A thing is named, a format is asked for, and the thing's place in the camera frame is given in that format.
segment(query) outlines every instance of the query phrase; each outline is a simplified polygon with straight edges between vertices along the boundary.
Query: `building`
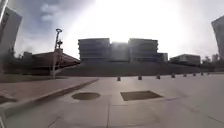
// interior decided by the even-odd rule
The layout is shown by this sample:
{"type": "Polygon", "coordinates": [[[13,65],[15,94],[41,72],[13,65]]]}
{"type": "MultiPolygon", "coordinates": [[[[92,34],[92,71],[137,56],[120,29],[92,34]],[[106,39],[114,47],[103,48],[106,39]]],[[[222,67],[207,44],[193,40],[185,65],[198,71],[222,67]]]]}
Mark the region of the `building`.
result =
{"type": "Polygon", "coordinates": [[[219,61],[219,55],[218,54],[212,55],[212,63],[216,63],[218,61],[219,61]]]}
{"type": "Polygon", "coordinates": [[[168,62],[168,53],[162,53],[163,54],[163,61],[168,62]]]}
{"type": "Polygon", "coordinates": [[[151,39],[131,38],[128,42],[130,61],[135,62],[163,62],[163,54],[157,53],[158,41],[151,39]]]}
{"type": "Polygon", "coordinates": [[[129,62],[129,47],[127,43],[113,42],[110,45],[111,62],[129,62]]]}
{"type": "MultiPolygon", "coordinates": [[[[30,54],[26,53],[23,57],[29,57],[30,54]]],[[[80,60],[63,53],[63,49],[57,49],[56,55],[54,52],[40,53],[32,55],[32,61],[34,62],[33,68],[35,69],[52,69],[53,59],[56,56],[56,68],[64,68],[67,66],[73,66],[80,63],[80,60]]]]}
{"type": "Polygon", "coordinates": [[[183,54],[183,55],[179,55],[179,56],[170,58],[170,61],[173,63],[200,65],[201,57],[198,55],[183,54]]]}
{"type": "Polygon", "coordinates": [[[110,39],[80,39],[80,60],[84,63],[108,62],[110,60],[110,39]]]}
{"type": "Polygon", "coordinates": [[[21,16],[6,7],[0,24],[0,55],[14,48],[21,20],[21,16]]]}
{"type": "Polygon", "coordinates": [[[219,57],[224,60],[224,16],[213,21],[212,27],[218,45],[219,57]]]}

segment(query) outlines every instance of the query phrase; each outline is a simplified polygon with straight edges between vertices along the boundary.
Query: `modernist building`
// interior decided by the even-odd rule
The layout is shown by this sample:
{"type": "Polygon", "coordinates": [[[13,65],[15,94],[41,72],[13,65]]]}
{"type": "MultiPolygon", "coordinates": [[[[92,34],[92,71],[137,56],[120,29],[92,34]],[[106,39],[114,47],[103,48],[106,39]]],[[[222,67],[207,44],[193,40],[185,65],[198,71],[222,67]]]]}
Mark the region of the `modernist building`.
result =
{"type": "Polygon", "coordinates": [[[82,62],[164,62],[167,54],[158,53],[158,41],[131,38],[128,43],[114,42],[109,38],[79,40],[82,62]]]}
{"type": "Polygon", "coordinates": [[[170,58],[170,61],[177,62],[177,63],[200,65],[201,57],[198,55],[183,54],[183,55],[179,55],[179,56],[170,58]]]}
{"type": "Polygon", "coordinates": [[[5,9],[0,24],[0,55],[4,55],[10,48],[14,48],[22,17],[9,8],[5,9]]]}
{"type": "Polygon", "coordinates": [[[110,45],[110,61],[111,62],[129,62],[129,47],[127,43],[113,42],[110,45]]]}
{"type": "Polygon", "coordinates": [[[213,21],[212,27],[217,40],[220,59],[224,60],[224,16],[213,21]]]}
{"type": "Polygon", "coordinates": [[[158,41],[131,38],[128,42],[131,62],[162,62],[163,54],[157,53],[158,41]]]}
{"type": "Polygon", "coordinates": [[[110,59],[110,39],[95,38],[79,40],[80,60],[85,63],[107,62],[110,59]]]}

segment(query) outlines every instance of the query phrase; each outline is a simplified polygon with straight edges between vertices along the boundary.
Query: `low wall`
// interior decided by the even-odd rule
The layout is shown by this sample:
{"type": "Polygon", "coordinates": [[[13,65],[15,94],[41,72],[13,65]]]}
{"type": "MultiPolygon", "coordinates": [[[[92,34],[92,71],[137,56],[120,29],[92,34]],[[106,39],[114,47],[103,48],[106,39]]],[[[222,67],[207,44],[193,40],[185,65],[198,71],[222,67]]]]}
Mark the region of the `low wall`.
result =
{"type": "Polygon", "coordinates": [[[151,76],[151,75],[168,75],[168,74],[183,74],[206,72],[206,70],[173,64],[157,64],[157,63],[142,63],[142,64],[92,64],[80,65],[75,68],[68,68],[61,71],[58,75],[61,76],[151,76]]]}

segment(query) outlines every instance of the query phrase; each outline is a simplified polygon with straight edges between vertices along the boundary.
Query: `ground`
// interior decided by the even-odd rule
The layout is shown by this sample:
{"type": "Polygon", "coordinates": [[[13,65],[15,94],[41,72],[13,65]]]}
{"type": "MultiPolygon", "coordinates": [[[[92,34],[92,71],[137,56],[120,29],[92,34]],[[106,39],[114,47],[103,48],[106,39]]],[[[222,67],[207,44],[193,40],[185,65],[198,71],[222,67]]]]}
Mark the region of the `ground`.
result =
{"type": "MultiPolygon", "coordinates": [[[[56,77],[56,79],[64,79],[64,78],[65,77],[56,77]]],[[[50,79],[52,79],[52,76],[0,74],[0,83],[18,83],[28,81],[43,81],[50,79]]]]}
{"type": "Polygon", "coordinates": [[[8,128],[223,128],[224,75],[100,78],[63,97],[7,119],[8,128]],[[124,101],[121,92],[162,97],[124,101]],[[99,98],[75,100],[95,92],[99,98]]]}

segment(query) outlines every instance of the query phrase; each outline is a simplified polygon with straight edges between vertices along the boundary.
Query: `white building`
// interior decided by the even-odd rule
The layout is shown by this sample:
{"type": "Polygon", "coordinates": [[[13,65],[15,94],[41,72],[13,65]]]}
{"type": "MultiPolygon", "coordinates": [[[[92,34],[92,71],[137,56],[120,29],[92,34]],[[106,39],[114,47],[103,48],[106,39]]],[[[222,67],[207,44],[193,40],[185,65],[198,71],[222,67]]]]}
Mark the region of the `white building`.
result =
{"type": "Polygon", "coordinates": [[[217,40],[220,59],[224,59],[224,16],[213,21],[212,27],[217,40]]]}
{"type": "Polygon", "coordinates": [[[5,13],[0,25],[0,55],[4,55],[10,48],[14,48],[17,33],[22,17],[9,8],[5,13]]]}

